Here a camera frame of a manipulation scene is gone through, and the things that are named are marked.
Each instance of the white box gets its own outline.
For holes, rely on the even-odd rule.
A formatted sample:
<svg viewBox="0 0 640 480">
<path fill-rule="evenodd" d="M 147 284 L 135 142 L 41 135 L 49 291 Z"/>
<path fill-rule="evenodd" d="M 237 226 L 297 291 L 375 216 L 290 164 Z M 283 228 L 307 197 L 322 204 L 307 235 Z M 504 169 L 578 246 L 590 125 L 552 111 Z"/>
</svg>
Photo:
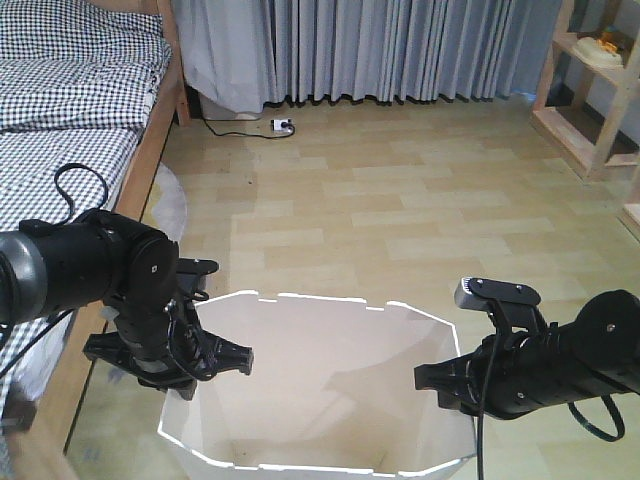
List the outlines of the white box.
<svg viewBox="0 0 640 480">
<path fill-rule="evenodd" d="M 398 302 L 253 291 L 197 310 L 255 361 L 191 402 L 167 394 L 158 432 L 193 480 L 434 480 L 475 455 L 472 419 L 414 387 L 414 367 L 459 355 L 450 323 Z"/>
</svg>

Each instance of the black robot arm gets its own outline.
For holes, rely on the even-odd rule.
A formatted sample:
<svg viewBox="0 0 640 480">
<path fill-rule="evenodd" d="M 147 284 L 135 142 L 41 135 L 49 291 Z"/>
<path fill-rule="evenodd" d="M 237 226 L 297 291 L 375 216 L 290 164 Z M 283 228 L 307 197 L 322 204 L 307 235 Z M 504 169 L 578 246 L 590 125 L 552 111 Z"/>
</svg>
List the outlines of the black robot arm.
<svg viewBox="0 0 640 480">
<path fill-rule="evenodd" d="M 27 220 L 0 233 L 0 323 L 101 300 L 117 331 L 91 335 L 87 357 L 191 399 L 197 380 L 251 371 L 250 348 L 200 326 L 193 300 L 217 269 L 210 260 L 180 259 L 163 232 L 108 211 L 89 210 L 68 225 Z"/>
<path fill-rule="evenodd" d="M 416 388 L 437 390 L 441 407 L 478 415 L 485 381 L 484 410 L 501 419 L 640 392 L 640 302 L 629 292 L 596 296 L 563 326 L 547 325 L 540 296 L 526 285 L 465 278 L 455 299 L 486 311 L 496 334 L 472 353 L 415 369 Z"/>
</svg>

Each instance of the black and white checkered blanket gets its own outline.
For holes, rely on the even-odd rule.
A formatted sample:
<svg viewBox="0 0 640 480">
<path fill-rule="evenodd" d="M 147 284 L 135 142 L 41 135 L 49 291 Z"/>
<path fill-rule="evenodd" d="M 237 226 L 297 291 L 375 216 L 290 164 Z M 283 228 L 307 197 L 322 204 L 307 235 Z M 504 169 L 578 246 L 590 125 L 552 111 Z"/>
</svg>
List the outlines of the black and white checkered blanket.
<svg viewBox="0 0 640 480">
<path fill-rule="evenodd" d="M 56 191 L 53 175 L 67 163 L 82 163 L 105 179 L 111 197 L 118 193 L 138 143 L 127 129 L 71 129 L 0 133 L 0 231 L 15 230 L 20 220 L 59 222 L 68 205 Z M 10 162 L 5 155 L 10 154 Z M 60 185 L 75 200 L 79 213 L 97 207 L 102 185 L 91 172 L 70 170 Z"/>
<path fill-rule="evenodd" d="M 0 2 L 0 131 L 146 126 L 171 57 L 159 17 Z"/>
<path fill-rule="evenodd" d="M 0 231 L 27 218 L 66 217 L 53 184 L 66 163 L 96 170 L 117 195 L 170 56 L 159 16 L 108 12 L 84 0 L 0 0 Z M 78 213 L 102 197 L 90 172 L 66 172 L 60 183 Z M 44 326 L 40 319 L 16 327 L 0 369 Z M 0 414 L 12 381 L 26 371 L 23 363 L 0 381 Z M 0 477 L 5 450 L 0 437 Z"/>
</svg>

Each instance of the bed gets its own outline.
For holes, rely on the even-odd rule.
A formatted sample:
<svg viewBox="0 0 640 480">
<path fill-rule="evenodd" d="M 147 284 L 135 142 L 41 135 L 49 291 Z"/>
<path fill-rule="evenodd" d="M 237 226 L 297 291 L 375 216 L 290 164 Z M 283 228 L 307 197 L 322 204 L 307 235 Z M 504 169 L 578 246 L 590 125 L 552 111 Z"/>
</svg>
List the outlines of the bed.
<svg viewBox="0 0 640 480">
<path fill-rule="evenodd" d="M 9 20 L 6 13 L 7 6 L 15 5 L 23 10 L 21 15 L 27 11 L 22 25 Z M 5 9 L 0 15 L 0 59 L 4 61 L 0 78 L 0 160 L 4 160 L 0 230 L 15 228 L 23 218 L 60 220 L 66 206 L 55 195 L 52 172 L 61 164 L 79 160 L 107 181 L 110 208 L 139 219 L 174 113 L 181 125 L 189 122 L 169 0 L 0 0 L 0 8 Z M 78 12 L 81 21 L 76 18 Z M 72 15 L 73 21 L 60 22 L 62 14 Z M 47 19 L 54 33 L 43 35 Z M 114 29 L 123 35 L 116 41 Z M 91 37 L 89 45 L 76 41 L 85 34 Z M 131 48 L 138 42 L 148 51 Z M 67 58 L 69 51 L 77 53 L 73 61 Z M 111 61 L 112 56 L 121 55 L 127 60 L 131 57 L 132 65 L 123 68 L 119 57 Z M 109 61 L 96 68 L 92 61 L 96 56 Z M 127 82 L 126 88 L 113 88 L 122 82 Z M 48 101 L 44 106 L 43 96 Z M 7 152 L 13 152 L 14 161 L 7 160 Z M 37 169 L 27 168 L 33 162 Z M 102 194 L 100 183 L 86 171 L 70 171 L 62 182 L 79 199 L 78 213 L 95 206 Z M 46 361 L 32 370 L 41 372 L 56 364 L 51 358 L 58 356 L 61 341 L 50 342 L 45 353 L 32 355 L 31 361 L 15 369 L 12 377 L 22 383 L 2 384 L 2 402 L 12 392 L 20 396 L 21 390 L 31 392 L 30 400 L 40 397 L 30 430 L 10 436 L 18 478 L 73 478 L 62 452 L 90 373 L 82 346 L 90 333 L 103 328 L 99 306 L 90 305 L 77 314 L 70 332 L 60 329 L 58 337 L 65 337 L 66 346 L 44 392 L 38 392 L 40 377 L 30 376 L 28 366 L 42 358 Z M 25 327 L 19 343 L 24 344 L 37 330 L 37 323 Z"/>
</svg>

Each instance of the curtain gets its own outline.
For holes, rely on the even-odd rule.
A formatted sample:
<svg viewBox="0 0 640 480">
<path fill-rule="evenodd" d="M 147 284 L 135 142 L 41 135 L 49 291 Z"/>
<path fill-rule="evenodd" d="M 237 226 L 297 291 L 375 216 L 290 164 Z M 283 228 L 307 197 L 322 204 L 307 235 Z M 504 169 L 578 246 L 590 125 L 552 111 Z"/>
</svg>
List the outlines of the curtain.
<svg viewBox="0 0 640 480">
<path fill-rule="evenodd" d="M 175 0 L 185 77 L 234 112 L 534 92 L 560 0 Z"/>
</svg>

